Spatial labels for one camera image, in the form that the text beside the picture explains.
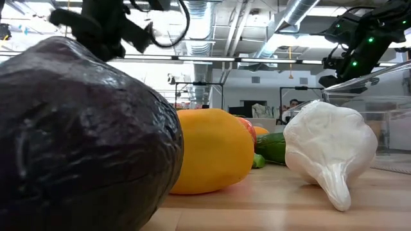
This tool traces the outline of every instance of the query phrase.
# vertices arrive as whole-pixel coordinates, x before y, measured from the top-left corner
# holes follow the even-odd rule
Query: garlic bulb
[[[361,114],[314,101],[288,123],[284,137],[286,165],[319,184],[337,210],[348,210],[348,185],[370,166],[378,146]]]

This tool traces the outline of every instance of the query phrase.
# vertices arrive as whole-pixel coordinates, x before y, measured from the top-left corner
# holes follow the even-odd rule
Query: plastic bin
[[[411,174],[411,61],[323,90],[324,101],[357,110],[378,139],[373,168]],[[304,105],[294,108],[292,117]]]

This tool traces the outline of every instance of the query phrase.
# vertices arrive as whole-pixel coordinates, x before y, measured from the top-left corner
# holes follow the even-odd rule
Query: red tomato
[[[252,141],[253,141],[254,144],[255,144],[256,141],[257,141],[257,135],[256,135],[256,131],[255,131],[254,127],[252,126],[252,124],[250,123],[250,121],[248,121],[248,120],[246,120],[246,119],[243,119],[243,118],[240,118],[240,117],[238,117],[237,119],[238,119],[238,120],[245,126],[245,128],[249,131],[249,133],[251,134],[251,137],[252,137]]]

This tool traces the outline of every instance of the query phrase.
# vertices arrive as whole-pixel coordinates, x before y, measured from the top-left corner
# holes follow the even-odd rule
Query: green vegetable
[[[265,166],[265,159],[262,155],[254,154],[254,160],[252,161],[252,168],[262,168]]]
[[[285,139],[283,133],[271,133],[257,137],[254,151],[267,162],[285,164]]]

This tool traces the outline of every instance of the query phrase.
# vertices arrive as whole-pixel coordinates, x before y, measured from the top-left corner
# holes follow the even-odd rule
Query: cucumber
[[[267,162],[285,165],[285,139],[283,133],[258,136],[254,151],[262,155]]]

